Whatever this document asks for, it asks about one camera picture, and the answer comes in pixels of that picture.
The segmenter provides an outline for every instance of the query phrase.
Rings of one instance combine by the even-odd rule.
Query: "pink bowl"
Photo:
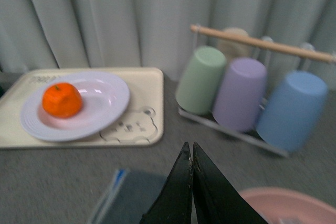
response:
[[[267,220],[297,218],[303,224],[334,224],[336,209],[326,203],[296,191],[261,187],[240,192],[240,195]]]

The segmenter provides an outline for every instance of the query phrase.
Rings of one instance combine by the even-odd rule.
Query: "plastic tray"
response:
[[[39,87],[57,77],[79,71],[112,72],[131,91],[125,113],[104,130],[70,142],[47,142],[30,136],[20,124],[25,100]],[[157,68],[44,69],[31,71],[0,99],[0,148],[146,146],[163,134],[163,73]]]

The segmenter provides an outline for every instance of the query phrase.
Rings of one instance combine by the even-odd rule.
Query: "mandarin orange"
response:
[[[75,86],[67,82],[56,83],[46,89],[42,107],[57,118],[69,118],[82,108],[82,97]]]

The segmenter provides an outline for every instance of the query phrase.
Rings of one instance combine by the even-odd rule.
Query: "gray floor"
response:
[[[277,186],[336,207],[336,92],[303,149],[281,158],[177,113],[165,78],[165,132],[151,147],[0,150],[0,223],[85,223],[117,168],[167,175],[185,141],[198,142],[237,190]]]

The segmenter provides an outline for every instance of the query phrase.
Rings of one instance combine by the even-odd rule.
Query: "wooden rod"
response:
[[[324,61],[328,63],[336,63],[336,57],[326,52],[318,52],[318,51],[312,51],[308,49],[302,49],[299,47],[265,41],[261,39],[256,39],[256,38],[252,38],[248,36],[220,31],[220,30],[211,29],[208,27],[203,27],[203,26],[198,26],[198,25],[191,25],[190,30],[194,33],[200,33],[203,35],[216,37],[219,39],[230,40],[230,41],[238,42],[241,44],[258,47],[261,49],[268,49],[270,51],[280,52],[283,54],[296,55],[302,58]]]

